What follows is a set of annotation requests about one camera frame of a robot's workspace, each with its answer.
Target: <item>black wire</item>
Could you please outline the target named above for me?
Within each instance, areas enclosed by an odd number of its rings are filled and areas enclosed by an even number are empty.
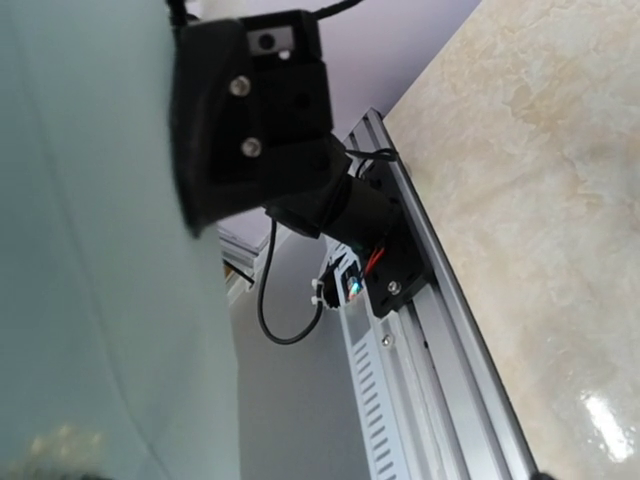
[[[242,270],[240,270],[238,267],[236,267],[233,263],[231,263],[231,262],[229,262],[227,260],[222,260],[222,263],[224,263],[225,267],[233,270],[238,275],[240,275],[242,278],[244,278],[247,282],[249,282],[251,284],[251,286],[253,286],[256,283],[253,278],[251,278],[249,275],[244,273]]]
[[[322,301],[318,301],[318,305],[316,306],[316,313],[311,319],[311,322],[307,327],[300,332],[295,337],[291,338],[280,338],[276,337],[269,327],[267,326],[267,322],[264,318],[264,291],[267,287],[267,278],[269,277],[269,270],[271,270],[271,262],[273,261],[273,252],[276,247],[276,230],[278,227],[278,222],[275,220],[271,220],[271,235],[269,236],[269,250],[267,251],[267,260],[264,264],[264,272],[262,273],[262,279],[260,280],[260,287],[258,287],[258,323],[260,324],[260,328],[262,329],[265,336],[271,340],[273,343],[277,343],[278,345],[293,345],[294,343],[298,343],[309,335],[318,322],[320,321],[320,317],[322,317]],[[322,295],[322,286],[318,285],[316,289],[316,296],[320,298]]]
[[[365,165],[367,164],[367,160],[382,160],[385,162],[395,162],[398,160],[398,152],[396,152],[393,148],[381,148],[380,150],[376,150],[375,152],[360,152],[358,150],[346,150],[346,153],[349,155],[361,158],[362,162],[358,165],[356,169],[355,178],[360,178],[360,175],[365,169]]]
[[[356,169],[356,174],[355,177],[356,178],[360,178],[360,175],[362,174],[362,172],[365,170],[365,165],[367,164],[367,159],[363,159],[362,162],[360,163],[360,165],[358,165],[358,168]]]
[[[313,12],[313,15],[318,20],[333,17],[334,15],[342,13],[345,10],[349,10],[350,8],[355,7],[360,2],[362,2],[362,0],[343,0],[342,2],[338,2],[333,5],[329,5],[328,7],[321,8],[320,10]]]

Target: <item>black plastic mount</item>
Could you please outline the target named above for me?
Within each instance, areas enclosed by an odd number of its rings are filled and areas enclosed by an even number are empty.
[[[333,135],[318,23],[304,11],[194,24],[179,31],[170,113],[173,166],[194,236],[265,206],[310,237],[326,234],[366,264],[378,317],[398,310],[432,275],[416,247],[389,165],[366,182]]]
[[[392,310],[398,311],[422,287],[434,282],[435,274],[431,264],[421,254],[390,164],[373,162],[363,177],[372,189],[383,193],[399,211],[393,228],[381,244],[385,249],[384,255],[365,277],[373,314],[382,318]],[[360,255],[362,265],[367,264],[369,254]]]
[[[180,30],[173,166],[194,236],[331,179],[335,139],[318,23],[290,11]]]

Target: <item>beige marble surface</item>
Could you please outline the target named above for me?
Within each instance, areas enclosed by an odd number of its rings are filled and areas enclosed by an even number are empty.
[[[640,478],[640,2],[485,0],[386,124],[539,467]]]

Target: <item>gray wall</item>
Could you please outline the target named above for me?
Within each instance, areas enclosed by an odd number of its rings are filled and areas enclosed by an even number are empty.
[[[265,296],[271,330],[291,336],[311,319],[311,278],[323,240],[291,235],[276,252]],[[368,478],[340,319],[325,311],[302,343],[281,347],[262,334],[256,290],[231,307],[240,366],[243,480]]]
[[[218,239],[185,229],[171,168],[173,55],[158,0],[0,1],[0,478],[240,478]]]

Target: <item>bolt head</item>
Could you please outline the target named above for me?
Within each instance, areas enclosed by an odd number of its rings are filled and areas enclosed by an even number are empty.
[[[393,344],[393,336],[386,334],[384,337],[382,337],[383,347],[390,347],[392,344]]]
[[[244,75],[239,75],[231,80],[229,91],[234,97],[246,97],[251,92],[251,80]]]
[[[392,281],[392,282],[389,282],[389,285],[387,286],[387,290],[393,296],[399,295],[400,292],[402,291],[402,285],[400,284],[400,282]]]
[[[262,143],[254,137],[247,138],[242,142],[242,154],[245,157],[256,158],[262,153]]]

